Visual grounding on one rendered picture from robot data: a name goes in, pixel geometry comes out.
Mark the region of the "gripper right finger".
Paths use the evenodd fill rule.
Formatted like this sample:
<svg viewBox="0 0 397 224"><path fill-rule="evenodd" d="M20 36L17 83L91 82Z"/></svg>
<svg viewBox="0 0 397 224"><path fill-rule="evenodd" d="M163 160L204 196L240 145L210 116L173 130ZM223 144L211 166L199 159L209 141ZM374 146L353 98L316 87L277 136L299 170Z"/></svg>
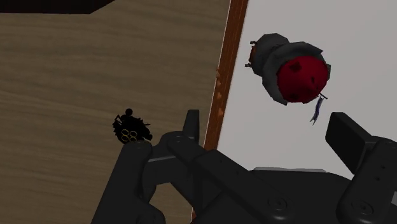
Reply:
<svg viewBox="0 0 397 224"><path fill-rule="evenodd" d="M340 224L397 224L397 142L369 134L343 112L330 115L326 142L354 174L338 201Z"/></svg>

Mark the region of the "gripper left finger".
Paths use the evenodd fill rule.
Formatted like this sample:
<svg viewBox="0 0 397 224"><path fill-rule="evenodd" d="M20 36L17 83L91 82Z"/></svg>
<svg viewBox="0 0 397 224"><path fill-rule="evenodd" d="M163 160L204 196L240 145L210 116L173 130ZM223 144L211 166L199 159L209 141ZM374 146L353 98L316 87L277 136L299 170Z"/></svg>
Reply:
<svg viewBox="0 0 397 224"><path fill-rule="evenodd" d="M199 111L181 131L123 146L91 224L166 224L150 204L157 185L172 183L192 205L193 224L292 224L293 204L281 192L219 151L198 144Z"/></svg>

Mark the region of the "black toy with yellow rings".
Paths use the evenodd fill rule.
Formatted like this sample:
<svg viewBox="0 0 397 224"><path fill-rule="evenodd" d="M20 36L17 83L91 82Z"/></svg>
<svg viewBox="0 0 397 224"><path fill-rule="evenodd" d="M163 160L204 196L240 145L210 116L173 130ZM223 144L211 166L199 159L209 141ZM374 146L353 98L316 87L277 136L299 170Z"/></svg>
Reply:
<svg viewBox="0 0 397 224"><path fill-rule="evenodd" d="M150 141L153 139L148 126L141 118L133 116L133 110L127 108L123 115L117 115L112 124L113 132L118 140L127 144L134 141Z"/></svg>

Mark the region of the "red and grey round figure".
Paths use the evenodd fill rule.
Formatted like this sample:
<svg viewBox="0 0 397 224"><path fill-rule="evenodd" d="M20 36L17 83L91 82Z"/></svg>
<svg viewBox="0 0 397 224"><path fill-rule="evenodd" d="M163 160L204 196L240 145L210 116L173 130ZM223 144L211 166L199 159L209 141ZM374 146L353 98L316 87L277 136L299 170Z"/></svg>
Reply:
<svg viewBox="0 0 397 224"><path fill-rule="evenodd" d="M251 41L246 67L262 79L262 85L276 102L307 104L316 100L311 123L315 123L326 97L321 93L330 79L331 66L322 49L304 41L290 42L278 34L264 34Z"/></svg>

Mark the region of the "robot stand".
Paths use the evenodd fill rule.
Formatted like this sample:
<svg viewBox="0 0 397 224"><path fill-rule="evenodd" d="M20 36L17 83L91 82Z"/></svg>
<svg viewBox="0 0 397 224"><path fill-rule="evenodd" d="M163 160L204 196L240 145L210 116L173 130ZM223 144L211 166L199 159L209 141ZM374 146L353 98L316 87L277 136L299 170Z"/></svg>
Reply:
<svg viewBox="0 0 397 224"><path fill-rule="evenodd" d="M0 0L0 13L91 14L114 0Z"/></svg>

